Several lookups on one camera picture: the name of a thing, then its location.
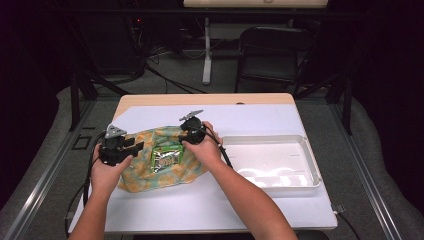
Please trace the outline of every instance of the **yellow bag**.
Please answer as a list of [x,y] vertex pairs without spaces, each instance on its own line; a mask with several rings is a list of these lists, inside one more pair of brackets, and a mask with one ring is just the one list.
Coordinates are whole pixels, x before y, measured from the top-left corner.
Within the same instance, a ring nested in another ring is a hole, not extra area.
[[[135,144],[144,142],[144,148],[132,160],[131,166],[124,170],[118,187],[129,192],[141,192],[179,183],[190,183],[206,172],[206,168],[194,154],[181,146],[178,136],[182,134],[181,128],[174,126],[128,134],[126,139],[135,138]],[[155,156],[161,155],[160,151],[178,152],[182,156],[177,153],[175,156],[162,154],[163,158],[155,160]]]

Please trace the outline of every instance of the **black chair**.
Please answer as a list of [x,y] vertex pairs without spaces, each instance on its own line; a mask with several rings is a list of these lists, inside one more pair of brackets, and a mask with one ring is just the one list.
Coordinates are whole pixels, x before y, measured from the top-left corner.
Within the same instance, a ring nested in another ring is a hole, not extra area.
[[240,36],[237,79],[294,85],[293,97],[302,84],[302,72],[315,48],[313,34],[296,28],[252,27]]

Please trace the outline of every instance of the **white plastic container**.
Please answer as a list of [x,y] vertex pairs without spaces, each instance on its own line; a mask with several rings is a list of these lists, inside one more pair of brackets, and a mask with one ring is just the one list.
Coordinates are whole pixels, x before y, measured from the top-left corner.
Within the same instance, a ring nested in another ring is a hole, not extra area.
[[306,137],[240,136],[223,141],[234,170],[266,192],[310,190],[322,182]]

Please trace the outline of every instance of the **tabletop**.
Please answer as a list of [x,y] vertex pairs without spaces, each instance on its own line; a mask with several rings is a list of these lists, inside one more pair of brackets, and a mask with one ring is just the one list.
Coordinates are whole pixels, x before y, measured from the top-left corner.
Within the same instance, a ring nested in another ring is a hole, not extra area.
[[[198,109],[204,109],[199,115],[200,119],[212,119],[211,122],[224,138],[243,134],[264,134],[265,137],[288,134],[289,137],[301,136],[300,139],[310,149],[295,102],[291,95],[282,93],[128,95],[121,98],[113,124],[126,130],[132,129],[129,133],[137,132],[140,128],[178,123],[181,113]],[[258,127],[247,131],[246,126],[252,124]],[[337,226],[317,166],[316,171],[319,176],[316,186],[265,191],[294,229],[328,230]],[[81,212],[80,201],[70,231]],[[109,201],[105,226],[105,232],[115,234],[243,231],[247,231],[247,228],[209,172],[189,184],[151,191],[129,193],[116,189]]]

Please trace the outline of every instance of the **person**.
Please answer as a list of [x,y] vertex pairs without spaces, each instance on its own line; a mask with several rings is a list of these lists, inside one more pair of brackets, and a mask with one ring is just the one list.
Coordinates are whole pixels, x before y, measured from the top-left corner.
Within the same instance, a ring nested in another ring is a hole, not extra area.
[[[222,144],[209,122],[203,122],[208,132]],[[214,176],[237,215],[255,239],[297,239],[284,214],[274,201],[260,188],[239,175],[221,160],[221,152],[209,136],[192,145],[183,141],[184,147]],[[93,159],[97,159],[96,146]],[[121,172],[130,165],[132,156],[121,164],[110,167],[96,161],[92,168],[92,193],[69,239],[103,239],[106,209],[110,195],[115,189]]]

